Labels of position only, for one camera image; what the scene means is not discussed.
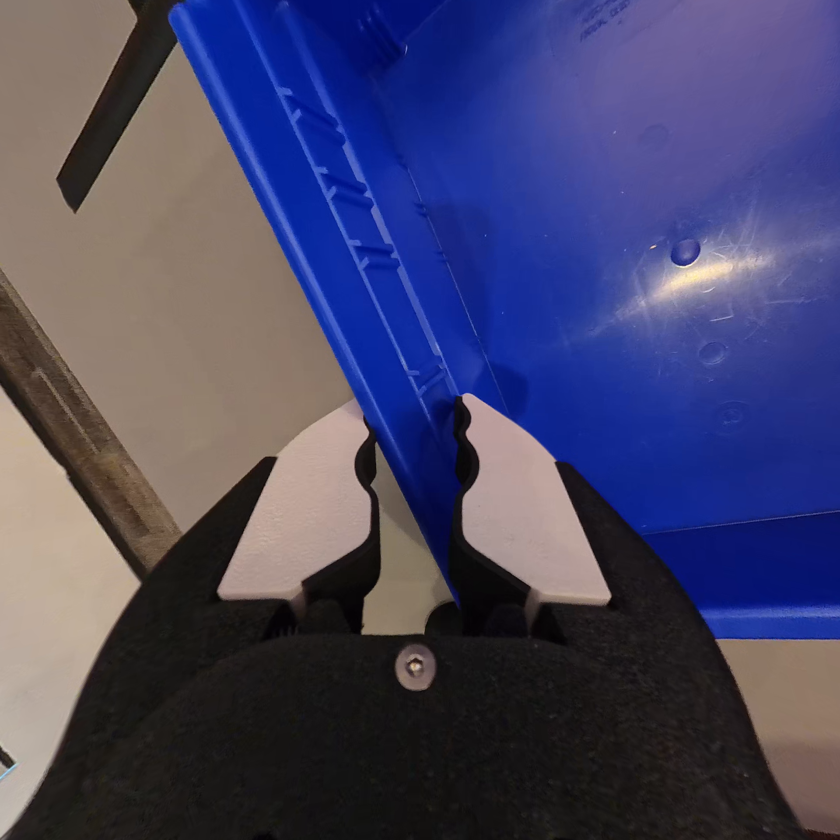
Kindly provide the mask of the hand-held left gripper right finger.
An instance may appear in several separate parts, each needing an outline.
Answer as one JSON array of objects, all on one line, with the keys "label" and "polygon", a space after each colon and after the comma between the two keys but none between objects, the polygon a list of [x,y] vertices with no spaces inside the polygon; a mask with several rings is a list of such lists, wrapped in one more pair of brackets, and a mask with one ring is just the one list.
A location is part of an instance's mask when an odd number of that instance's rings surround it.
[{"label": "hand-held left gripper right finger", "polygon": [[455,499],[448,576],[467,636],[499,613],[525,635],[544,606],[606,607],[612,593],[556,459],[473,394],[456,400]]}]

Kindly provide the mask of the blue plastic bin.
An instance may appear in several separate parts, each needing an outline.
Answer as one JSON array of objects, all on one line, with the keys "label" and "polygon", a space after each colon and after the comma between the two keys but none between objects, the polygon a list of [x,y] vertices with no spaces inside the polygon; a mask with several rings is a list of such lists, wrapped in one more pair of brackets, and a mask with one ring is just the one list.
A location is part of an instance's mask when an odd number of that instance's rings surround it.
[{"label": "blue plastic bin", "polygon": [[180,2],[446,571],[457,395],[719,638],[838,639],[838,2]]}]

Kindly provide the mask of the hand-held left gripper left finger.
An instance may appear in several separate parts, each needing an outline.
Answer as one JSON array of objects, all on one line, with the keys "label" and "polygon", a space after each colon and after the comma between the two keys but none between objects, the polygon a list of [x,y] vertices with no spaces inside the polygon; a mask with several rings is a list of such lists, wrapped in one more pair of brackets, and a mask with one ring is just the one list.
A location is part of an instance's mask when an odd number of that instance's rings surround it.
[{"label": "hand-held left gripper left finger", "polygon": [[298,623],[336,602],[353,634],[382,569],[375,433],[351,400],[293,438],[217,588],[223,602],[284,602]]}]

